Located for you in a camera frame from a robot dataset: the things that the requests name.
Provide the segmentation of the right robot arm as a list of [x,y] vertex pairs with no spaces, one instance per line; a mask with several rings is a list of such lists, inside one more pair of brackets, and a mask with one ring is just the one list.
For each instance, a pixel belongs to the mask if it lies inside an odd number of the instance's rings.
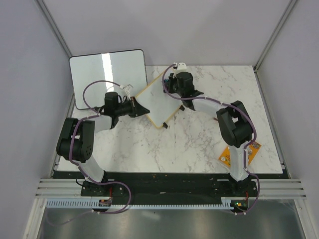
[[228,183],[228,190],[240,196],[246,191],[244,180],[249,177],[247,147],[256,140],[256,129],[244,104],[241,101],[227,104],[205,97],[195,89],[193,75],[189,72],[171,73],[167,79],[162,79],[162,86],[164,93],[181,100],[186,108],[217,118],[222,139],[230,152],[230,176],[234,180]]

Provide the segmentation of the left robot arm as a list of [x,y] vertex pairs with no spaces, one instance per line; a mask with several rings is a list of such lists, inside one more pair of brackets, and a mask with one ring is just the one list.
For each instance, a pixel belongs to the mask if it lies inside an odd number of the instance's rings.
[[93,183],[92,190],[104,196],[110,187],[105,170],[93,156],[95,134],[113,129],[121,116],[136,118],[148,113],[150,110],[139,104],[135,97],[122,99],[116,92],[106,93],[104,105],[96,115],[65,119],[56,147],[57,154],[77,166],[86,180]]

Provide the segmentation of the yellow framed small whiteboard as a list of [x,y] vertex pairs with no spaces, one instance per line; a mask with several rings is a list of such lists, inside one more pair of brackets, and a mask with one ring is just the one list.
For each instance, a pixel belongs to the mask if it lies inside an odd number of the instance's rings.
[[137,102],[150,111],[146,116],[157,129],[167,124],[182,105],[180,100],[163,92],[162,76],[163,73],[160,73],[135,96]]

